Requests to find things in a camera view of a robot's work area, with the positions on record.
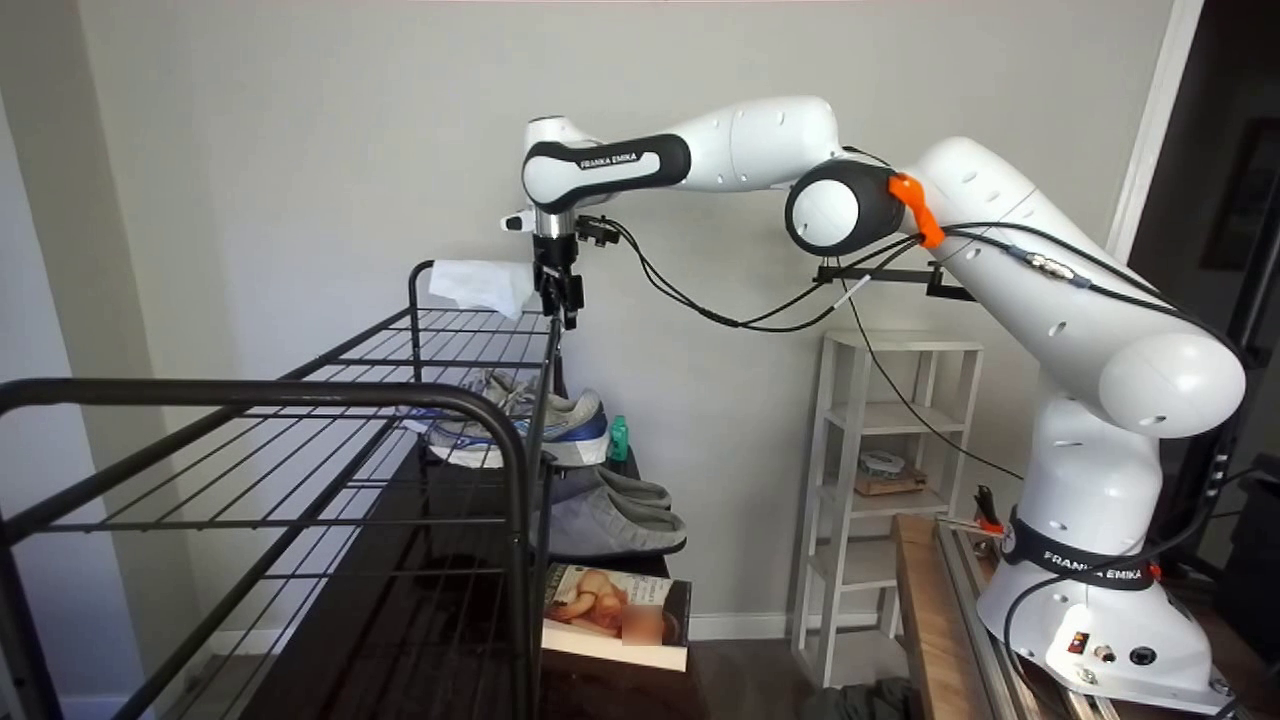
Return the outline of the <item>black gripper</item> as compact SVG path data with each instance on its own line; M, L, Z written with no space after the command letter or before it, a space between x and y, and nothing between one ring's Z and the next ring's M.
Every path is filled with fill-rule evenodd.
M578 277L580 243L573 238L538 238L538 292L545 301L550 329L578 333L580 329L580 305L584 305L584 282Z

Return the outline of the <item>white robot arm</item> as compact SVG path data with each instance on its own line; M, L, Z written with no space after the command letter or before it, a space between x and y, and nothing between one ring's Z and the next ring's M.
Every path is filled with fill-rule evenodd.
M783 197L814 257L902 238L924 248L1041 363L1029 471L976 597L991 640L1058 683L1224 715L1210 632L1156 580L1149 528L1169 439L1235 415L1250 371L1144 277L1088 241L1019 167L949 137L917 166L869 166L821 98L739 99L643 137L563 115L525 127L520 226L558 243L620 191Z

